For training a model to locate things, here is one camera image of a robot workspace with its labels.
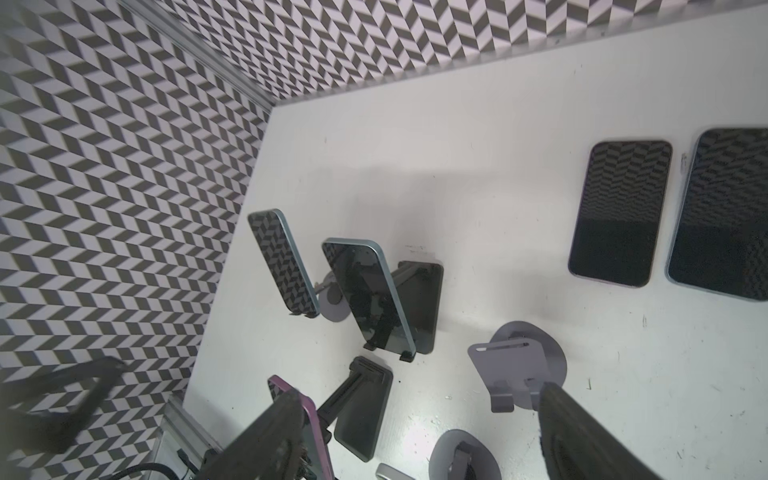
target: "smartphone lying flat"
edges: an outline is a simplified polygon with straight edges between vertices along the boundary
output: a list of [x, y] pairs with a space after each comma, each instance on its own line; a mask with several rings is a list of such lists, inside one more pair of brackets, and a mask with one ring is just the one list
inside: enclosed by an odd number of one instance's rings
[[323, 253], [366, 339], [366, 348], [412, 359], [416, 354], [414, 332], [381, 247], [371, 240], [329, 238], [323, 242]]
[[253, 212], [248, 223], [288, 310], [293, 315], [318, 316], [319, 300], [283, 212], [276, 208]]
[[708, 130], [693, 158], [667, 275], [768, 300], [768, 128]]
[[594, 146], [568, 259], [574, 275], [648, 283], [671, 156], [672, 146], [660, 140]]
[[[277, 375], [272, 375], [266, 382], [270, 387], [272, 400], [293, 388]], [[299, 397], [305, 415], [304, 427], [301, 432], [304, 448], [301, 458], [301, 465], [304, 469], [303, 478], [307, 478], [307, 480], [333, 480], [331, 459], [326, 443], [323, 441], [323, 430], [320, 428], [315, 403], [308, 396], [299, 394]]]

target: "white table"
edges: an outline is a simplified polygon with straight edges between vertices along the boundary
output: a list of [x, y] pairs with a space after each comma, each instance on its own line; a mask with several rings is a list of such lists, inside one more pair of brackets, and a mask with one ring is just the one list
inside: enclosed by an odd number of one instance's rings
[[[270, 404], [270, 375], [319, 405], [364, 355], [395, 380], [375, 459], [331, 442], [338, 478], [385, 462], [427, 479], [448, 429], [484, 442], [504, 478], [546, 478], [536, 415], [492, 414], [466, 354], [526, 320], [562, 345], [566, 391], [663, 477], [764, 477], [768, 304], [673, 285], [664, 266], [681, 155], [706, 127], [768, 124], [767, 22], [765, 5], [277, 108], [185, 409], [227, 443]], [[674, 148], [640, 289], [566, 267], [589, 150], [627, 137]], [[442, 263], [434, 352], [408, 364], [364, 350], [352, 317], [289, 316], [246, 222], [273, 207], [313, 281], [329, 270], [327, 237], [375, 240], [390, 265]]]

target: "cable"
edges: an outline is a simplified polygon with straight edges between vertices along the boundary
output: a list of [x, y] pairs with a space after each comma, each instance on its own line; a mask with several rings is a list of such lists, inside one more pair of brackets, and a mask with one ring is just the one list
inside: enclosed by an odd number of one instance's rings
[[120, 478], [127, 477], [136, 472], [146, 472], [147, 470], [152, 470], [154, 472], [161, 473], [168, 480], [179, 480], [179, 478], [176, 476], [176, 473], [166, 465], [163, 465], [162, 463], [140, 463], [138, 465], [128, 467], [122, 472], [118, 472], [112, 475], [107, 480], [119, 480]]

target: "pink smartphone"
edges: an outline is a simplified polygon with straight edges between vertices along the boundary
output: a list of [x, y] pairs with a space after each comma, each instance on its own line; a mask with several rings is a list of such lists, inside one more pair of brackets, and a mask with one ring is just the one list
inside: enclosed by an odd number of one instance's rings
[[[277, 375], [272, 375], [267, 381], [272, 394], [272, 400], [276, 399], [283, 392], [287, 392], [293, 387]], [[322, 429], [320, 428], [320, 419], [317, 416], [315, 402], [308, 396], [299, 393], [301, 406], [304, 408], [304, 428], [302, 429], [302, 442], [305, 452], [302, 455], [302, 464], [306, 470], [311, 472], [314, 477], [305, 475], [306, 478], [317, 478], [318, 480], [334, 480], [333, 468], [331, 468], [331, 458], [328, 455], [328, 448], [323, 441]]]

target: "metal strip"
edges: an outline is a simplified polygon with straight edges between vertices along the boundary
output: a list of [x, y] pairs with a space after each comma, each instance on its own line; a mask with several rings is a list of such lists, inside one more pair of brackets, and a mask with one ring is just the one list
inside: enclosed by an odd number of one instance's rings
[[145, 20], [152, 28], [168, 37], [173, 43], [187, 51], [205, 67], [216, 72], [238, 90], [244, 97], [265, 109], [272, 110], [275, 99], [248, 78], [242, 70], [232, 65], [222, 54], [216, 52], [204, 40], [184, 27], [170, 12], [155, 0], [118, 0], [128, 10]]
[[347, 91], [356, 91], [363, 88], [375, 87], [377, 85], [389, 84], [394, 81], [409, 80], [410, 78], [423, 77], [444, 71], [451, 71], [457, 68], [471, 67], [481, 65], [492, 61], [506, 60], [512, 57], [529, 55], [537, 51], [544, 51], [550, 48], [560, 48], [565, 45], [574, 45], [583, 41], [598, 40], [600, 38], [622, 35], [634, 31], [645, 30], [653, 27], [669, 25], [671, 23], [693, 20], [708, 15], [732, 12], [742, 8], [749, 8], [768, 3], [768, 0], [705, 0], [702, 2], [693, 2], [678, 7], [662, 8], [655, 14], [638, 15], [628, 18], [625, 21], [611, 21], [603, 25], [587, 27], [585, 30], [565, 33], [563, 35], [554, 35], [547, 38], [541, 38], [521, 45], [512, 45], [500, 50], [482, 52], [470, 58], [459, 58], [451, 60], [448, 63], [440, 65], [425, 65], [412, 70], [402, 71], [374, 80], [366, 80], [360, 83], [341, 85], [339, 87], [329, 88], [323, 91], [316, 91], [311, 94], [299, 97], [283, 98], [277, 101], [276, 106], [288, 105], [300, 101], [313, 100], [315, 98], [328, 97], [330, 95], [340, 94]]

